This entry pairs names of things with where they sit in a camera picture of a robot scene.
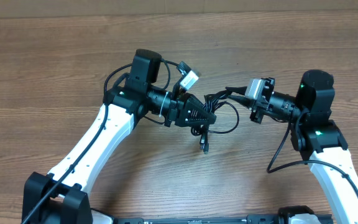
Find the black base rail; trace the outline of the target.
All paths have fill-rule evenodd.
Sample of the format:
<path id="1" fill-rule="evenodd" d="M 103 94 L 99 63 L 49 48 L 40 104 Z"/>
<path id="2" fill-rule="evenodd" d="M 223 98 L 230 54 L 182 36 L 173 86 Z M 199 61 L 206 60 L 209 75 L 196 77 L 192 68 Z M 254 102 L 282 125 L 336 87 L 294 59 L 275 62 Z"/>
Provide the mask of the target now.
<path id="1" fill-rule="evenodd" d="M 321 223 L 333 224 L 331 214 L 315 214 L 306 205 L 282 207 L 274 214 L 249 214 L 244 217 L 212 218 L 113 218 L 114 224 L 285 224 Z"/>

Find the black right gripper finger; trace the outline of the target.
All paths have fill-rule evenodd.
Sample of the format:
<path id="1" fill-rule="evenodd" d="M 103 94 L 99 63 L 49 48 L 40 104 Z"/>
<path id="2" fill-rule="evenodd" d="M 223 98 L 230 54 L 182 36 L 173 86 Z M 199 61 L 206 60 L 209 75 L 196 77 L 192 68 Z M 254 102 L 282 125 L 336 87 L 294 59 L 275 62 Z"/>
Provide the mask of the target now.
<path id="1" fill-rule="evenodd" d="M 252 100 L 244 96 L 237 96 L 237 95 L 229 95 L 228 98 L 246 107 L 248 110 L 252 111 L 252 105 L 253 105 Z"/>
<path id="2" fill-rule="evenodd" d="M 247 86 L 241 86 L 241 87 L 226 87 L 226 93 L 228 95 L 232 94 L 232 93 L 237 93 L 239 95 L 244 96 L 247 90 Z"/>

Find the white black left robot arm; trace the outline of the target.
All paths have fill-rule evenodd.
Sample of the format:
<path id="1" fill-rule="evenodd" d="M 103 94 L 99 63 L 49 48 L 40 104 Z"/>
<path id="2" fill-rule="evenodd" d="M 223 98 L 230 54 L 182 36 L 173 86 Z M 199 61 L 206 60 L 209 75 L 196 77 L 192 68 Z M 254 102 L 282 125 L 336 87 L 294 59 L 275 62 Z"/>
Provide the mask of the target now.
<path id="1" fill-rule="evenodd" d="M 185 62 L 176 64 L 180 79 L 172 91 L 153 84 L 160 65 L 169 67 L 157 52 L 138 49 L 132 63 L 118 68 L 112 88 L 103 88 L 99 113 L 77 145 L 45 175 L 33 172 L 24 186 L 23 223 L 113 223 L 112 216 L 90 205 L 90 193 L 114 150 L 147 113 L 163 117 L 163 125 L 207 127 L 216 115 L 188 90 L 200 73 Z"/>

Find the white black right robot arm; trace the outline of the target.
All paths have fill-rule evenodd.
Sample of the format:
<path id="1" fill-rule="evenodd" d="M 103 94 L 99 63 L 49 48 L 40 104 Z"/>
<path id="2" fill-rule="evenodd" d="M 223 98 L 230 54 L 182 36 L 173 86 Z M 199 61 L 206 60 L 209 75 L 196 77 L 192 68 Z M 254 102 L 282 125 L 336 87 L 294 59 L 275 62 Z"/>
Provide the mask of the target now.
<path id="1" fill-rule="evenodd" d="M 306 71 L 296 96 L 275 91 L 274 78 L 255 78 L 247 86 L 229 87 L 229 98 L 250 110 L 250 120 L 261 123 L 264 116 L 287 123 L 301 160 L 278 167 L 273 173 L 298 164 L 307 165 L 319 182 L 338 223 L 358 223 L 358 176 L 348 143 L 330 118 L 335 97 L 334 77 L 322 70 Z"/>

